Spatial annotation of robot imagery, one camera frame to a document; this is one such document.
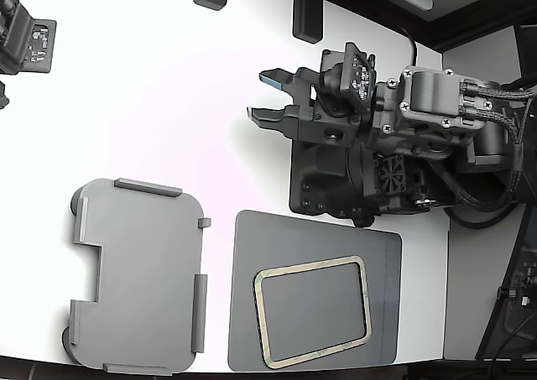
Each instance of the gray plastic tray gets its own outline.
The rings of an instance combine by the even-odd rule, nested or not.
[[[96,301],[72,300],[62,341],[81,365],[172,375],[203,352],[206,276],[202,232],[210,225],[181,189],[94,180],[73,196],[75,243],[100,248]]]
[[[230,368],[282,372],[392,363],[397,354],[400,273],[397,234],[255,211],[239,213]],[[262,298],[256,293],[259,282]],[[264,342],[263,333],[268,338]]]

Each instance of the gray wall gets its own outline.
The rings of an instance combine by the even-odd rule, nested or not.
[[[488,81],[520,77],[514,29],[507,28],[444,53],[444,68]],[[444,358],[475,357],[503,281],[524,207],[482,231],[451,223],[447,266]]]
[[[513,27],[446,51],[444,68],[501,84],[520,78],[519,51]]]

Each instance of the black electronic device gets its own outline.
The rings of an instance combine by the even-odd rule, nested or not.
[[[324,50],[320,73],[277,69],[260,79],[293,98],[282,110],[248,108],[261,128],[293,140],[293,212],[365,227],[382,214],[537,201],[533,88],[414,65],[376,82],[374,55],[353,43]]]
[[[49,73],[56,22],[34,19],[20,0],[0,0],[0,74]],[[0,82],[0,109],[9,100]]]

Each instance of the gold metal frame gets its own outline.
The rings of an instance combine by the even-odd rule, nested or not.
[[[359,267],[360,279],[362,284],[362,302],[363,302],[363,312],[366,325],[366,334],[364,337],[345,342],[343,344],[330,346],[326,349],[321,349],[319,351],[305,353],[303,355],[298,355],[297,357],[290,357],[283,359],[281,361],[274,361],[270,354],[270,345],[269,345],[269,334],[267,332],[267,321],[265,316],[265,307],[263,301],[263,289],[261,283],[265,278],[278,277],[280,275],[286,275],[290,273],[303,273],[304,271],[312,271],[314,269],[321,268],[330,268],[337,267],[339,265],[352,264],[355,263]],[[258,310],[258,324],[259,332],[261,334],[261,343],[263,348],[263,359],[265,364],[271,369],[280,369],[282,367],[287,367],[291,365],[296,365],[298,363],[307,362],[318,357],[326,357],[332,353],[338,353],[345,351],[347,349],[353,348],[355,346],[360,346],[365,344],[371,338],[371,315],[369,313],[369,298],[368,298],[368,283],[366,281],[366,269],[363,260],[359,256],[351,256],[344,258],[334,258],[332,260],[318,261],[315,263],[306,263],[300,265],[293,265],[291,267],[282,267],[282,268],[271,268],[265,269],[258,273],[254,279],[253,283],[255,291],[255,300]]]

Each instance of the white table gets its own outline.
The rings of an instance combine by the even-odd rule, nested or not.
[[[22,2],[58,32],[51,74],[3,79],[12,102],[0,112],[0,356],[70,362],[60,335],[70,300],[94,299],[97,265],[96,250],[72,243],[70,198],[95,178],[126,177],[181,187],[213,219],[201,267],[206,351],[190,371],[230,371],[235,217],[293,215],[290,141],[246,115],[290,98],[259,71],[318,69],[323,49],[354,41],[386,80],[409,62],[407,39],[329,3],[325,38],[311,45],[291,34],[292,0],[228,0],[218,13],[192,0]],[[440,69],[441,55],[420,46],[419,65]],[[441,211],[374,226],[404,243],[397,363],[442,357],[448,226]]]

